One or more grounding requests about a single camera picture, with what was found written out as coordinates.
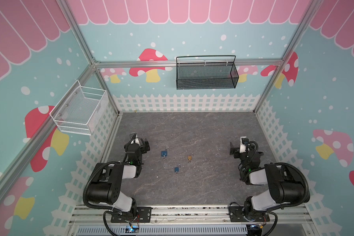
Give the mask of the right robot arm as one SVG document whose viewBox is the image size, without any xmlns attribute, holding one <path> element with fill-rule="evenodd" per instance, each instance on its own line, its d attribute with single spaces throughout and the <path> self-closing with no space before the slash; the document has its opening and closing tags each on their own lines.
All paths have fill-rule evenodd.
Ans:
<svg viewBox="0 0 354 236">
<path fill-rule="evenodd" d="M 295 207 L 310 200 L 308 181 L 297 167 L 285 162 L 260 166 L 264 153 L 259 151 L 257 142 L 242 137 L 239 147 L 230 144 L 230 155 L 241 161 L 238 166 L 240 181 L 268 187 L 259 195 L 247 197 L 242 205 L 230 203 L 232 222 L 268 221 L 270 211 Z"/>
</svg>

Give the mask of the small blue padlock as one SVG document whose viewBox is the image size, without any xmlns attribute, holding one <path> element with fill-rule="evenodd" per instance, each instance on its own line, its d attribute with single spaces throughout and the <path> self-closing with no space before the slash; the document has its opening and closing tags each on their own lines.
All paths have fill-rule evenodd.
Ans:
<svg viewBox="0 0 354 236">
<path fill-rule="evenodd" d="M 177 167 L 174 168 L 174 172 L 178 174 L 180 172 L 181 165 L 178 164 Z"/>
</svg>

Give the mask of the large blue padlock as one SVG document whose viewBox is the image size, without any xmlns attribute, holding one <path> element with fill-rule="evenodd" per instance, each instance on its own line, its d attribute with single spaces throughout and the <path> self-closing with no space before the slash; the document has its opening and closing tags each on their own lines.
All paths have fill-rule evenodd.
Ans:
<svg viewBox="0 0 354 236">
<path fill-rule="evenodd" d="M 166 147 L 165 150 L 161 152 L 161 157 L 163 158 L 167 157 L 169 151 L 170 151 L 170 147 Z"/>
</svg>

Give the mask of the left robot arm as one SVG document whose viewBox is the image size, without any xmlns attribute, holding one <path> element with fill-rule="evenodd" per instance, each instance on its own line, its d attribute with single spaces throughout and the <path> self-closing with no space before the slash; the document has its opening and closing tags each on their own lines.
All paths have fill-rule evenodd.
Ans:
<svg viewBox="0 0 354 236">
<path fill-rule="evenodd" d="M 83 203 L 89 208 L 105 209 L 125 221 L 138 217 L 136 200 L 121 191 L 122 180 L 138 178 L 143 162 L 142 155 L 150 151 L 147 139 L 135 138 L 125 146 L 124 161 L 98 163 L 83 190 Z"/>
</svg>

